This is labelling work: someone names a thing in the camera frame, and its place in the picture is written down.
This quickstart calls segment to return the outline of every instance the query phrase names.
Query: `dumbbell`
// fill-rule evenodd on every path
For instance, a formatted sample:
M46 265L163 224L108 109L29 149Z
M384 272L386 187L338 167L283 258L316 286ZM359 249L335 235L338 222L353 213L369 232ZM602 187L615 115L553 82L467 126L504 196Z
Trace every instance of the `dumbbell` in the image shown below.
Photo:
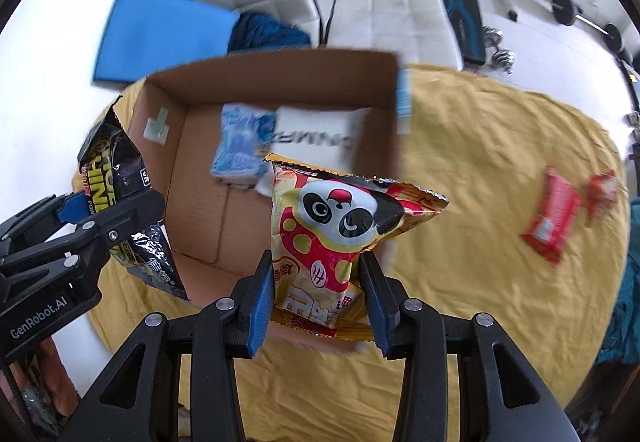
M506 73L511 74L516 55L512 50L500 48L504 33L499 29L488 26L482 28L482 33L484 34L484 46L495 48L495 52L491 56L491 67L495 69L501 68Z
M582 10L575 5L573 0L551 0L551 8L556 22L559 24L572 26L576 20L580 20L604 35L604 44L613 54L619 55L625 50L625 42L622 39L620 30L615 25L607 24L603 29L587 20L581 15Z

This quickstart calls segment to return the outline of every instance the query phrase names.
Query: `cartoon panda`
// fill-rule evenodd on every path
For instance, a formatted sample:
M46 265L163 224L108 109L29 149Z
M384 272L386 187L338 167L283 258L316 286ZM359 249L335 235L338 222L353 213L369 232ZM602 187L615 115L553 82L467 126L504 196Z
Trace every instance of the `cartoon panda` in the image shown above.
M343 292L353 259L394 229L403 212L402 204L380 191L316 180L302 186L295 204L284 209L280 238L316 287Z

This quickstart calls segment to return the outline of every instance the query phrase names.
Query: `panda eye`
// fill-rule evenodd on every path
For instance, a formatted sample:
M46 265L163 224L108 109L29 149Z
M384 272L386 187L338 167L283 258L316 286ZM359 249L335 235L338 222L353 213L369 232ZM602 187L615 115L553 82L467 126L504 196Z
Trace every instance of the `panda eye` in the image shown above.
M316 193L307 193L302 199L302 204L315 222L328 224L331 221L331 208Z
M345 238L355 238L371 229L373 216L366 209L356 208L349 211L340 220L338 231Z

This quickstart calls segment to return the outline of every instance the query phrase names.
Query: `panda face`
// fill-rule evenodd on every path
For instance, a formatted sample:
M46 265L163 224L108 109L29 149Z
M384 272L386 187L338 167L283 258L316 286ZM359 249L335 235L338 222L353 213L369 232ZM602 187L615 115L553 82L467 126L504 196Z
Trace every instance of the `panda face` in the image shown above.
M296 215L322 241L340 245L368 244L376 234L378 203L369 193L333 180L302 187Z

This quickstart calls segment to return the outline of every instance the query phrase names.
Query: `white circle logo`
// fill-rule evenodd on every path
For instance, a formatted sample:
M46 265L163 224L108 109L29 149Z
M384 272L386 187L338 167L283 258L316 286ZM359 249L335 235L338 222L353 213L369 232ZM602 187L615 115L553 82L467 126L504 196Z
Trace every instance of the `white circle logo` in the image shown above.
M326 270L324 269L324 265L320 260L316 260L311 264L311 282L319 288L322 288L326 285Z

